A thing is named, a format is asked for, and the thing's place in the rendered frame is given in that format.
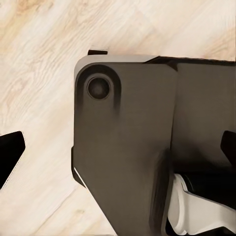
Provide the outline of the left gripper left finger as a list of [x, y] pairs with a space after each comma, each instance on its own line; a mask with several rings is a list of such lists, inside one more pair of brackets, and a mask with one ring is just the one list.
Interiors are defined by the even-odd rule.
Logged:
[[26, 148], [23, 133], [0, 136], [0, 190]]

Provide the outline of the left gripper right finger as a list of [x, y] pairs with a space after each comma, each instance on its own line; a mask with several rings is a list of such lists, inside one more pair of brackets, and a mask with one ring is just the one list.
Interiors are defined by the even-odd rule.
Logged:
[[225, 131], [220, 148], [236, 170], [236, 133]]

